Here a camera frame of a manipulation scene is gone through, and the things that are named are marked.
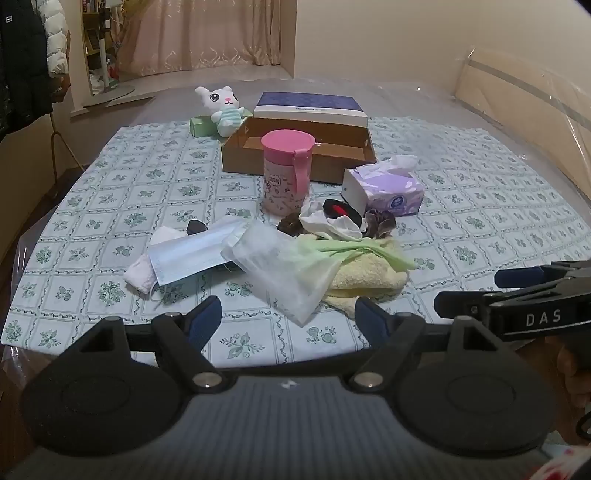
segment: stuffed bunny toy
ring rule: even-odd
[[[217,132],[222,137],[229,137],[242,125],[244,108],[240,108],[232,88],[224,87],[210,92],[205,87],[197,87],[195,92],[212,114],[212,122],[217,125]]]

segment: pink curtain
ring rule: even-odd
[[[280,0],[148,0],[126,19],[117,62],[146,76],[279,64]]]

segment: cardboard box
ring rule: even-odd
[[[261,138],[266,133],[283,128],[309,133],[320,144],[312,150],[312,181],[340,185],[346,169],[376,162],[367,128],[251,117],[222,145],[222,170],[262,175]]]
[[[353,97],[320,93],[263,92],[255,117],[368,126],[368,116]]]
[[[244,117],[252,116],[250,110],[244,109]],[[212,122],[211,115],[196,116],[189,120],[189,130],[194,138],[217,135],[217,125]]]

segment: pink strap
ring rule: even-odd
[[[310,150],[304,148],[295,150],[294,156],[295,191],[296,193],[307,193],[310,185],[310,178],[308,177]]]

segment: green box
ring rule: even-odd
[[[253,116],[250,110],[244,109],[244,118]],[[217,125],[212,122],[211,115],[196,116],[189,121],[189,130],[194,138],[217,135]]]

